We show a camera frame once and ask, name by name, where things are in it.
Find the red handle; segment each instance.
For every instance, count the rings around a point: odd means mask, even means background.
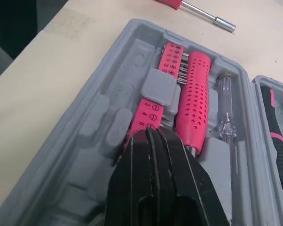
[[[175,10],[177,10],[182,3],[182,0],[156,0],[156,1],[171,6]]]
[[[184,145],[200,154],[207,129],[208,74],[211,59],[201,52],[191,52],[187,84],[182,89],[176,121],[176,132]]]

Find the tool case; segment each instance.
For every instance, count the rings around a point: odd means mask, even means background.
[[[260,91],[261,85],[273,89],[283,134],[283,84],[264,76],[251,82],[238,63],[140,19],[124,28],[4,201],[0,226],[94,225],[91,219],[104,210],[115,152],[142,98],[164,103],[170,118],[177,113],[178,86],[151,78],[168,42],[212,61],[208,127],[198,161],[227,219],[233,226],[283,226],[283,190]],[[237,137],[231,152],[218,132],[216,79],[223,72],[233,75]],[[152,89],[145,89],[145,82],[152,82]]]

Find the clear plastic screwdriver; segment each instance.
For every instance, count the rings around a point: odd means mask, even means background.
[[[218,77],[219,91],[219,109],[220,109],[220,127],[219,135],[229,145],[230,150],[233,148],[233,142],[236,138],[236,127],[233,121],[232,110],[232,75],[223,73]]]

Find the plastic tray compartment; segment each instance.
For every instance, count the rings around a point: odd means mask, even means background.
[[[263,98],[260,89],[261,86],[268,86],[274,91],[276,119],[283,134],[283,83],[280,83],[265,76],[257,76],[253,82],[255,83],[256,97],[259,106],[260,118],[262,120],[262,131],[267,153],[266,162],[268,165],[268,170],[266,172],[263,172],[265,174],[262,176],[269,178],[270,183],[268,184],[268,186],[271,188],[272,191],[270,193],[270,198],[273,201],[272,208],[275,209],[275,215],[279,220],[279,224],[277,223],[277,225],[283,225],[283,190],[276,165],[276,150],[270,136]]]
[[[150,69],[158,68],[167,42],[183,46],[186,53],[204,52],[212,60],[207,137],[199,161],[214,183],[228,220],[233,226],[277,225],[276,210],[270,208],[272,200],[264,188],[268,179],[261,178],[267,169],[261,152],[264,139],[247,72],[171,31],[133,19],[1,206],[0,226],[86,226],[103,211],[115,151],[142,99],[145,78]],[[233,74],[237,139],[232,153],[218,139],[216,79],[225,71]]]

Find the black and pink handle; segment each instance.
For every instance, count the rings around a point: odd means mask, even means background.
[[[270,135],[277,151],[276,164],[279,178],[283,187],[283,136],[276,120],[274,92],[270,87],[267,86],[262,86],[261,92],[263,95]]]

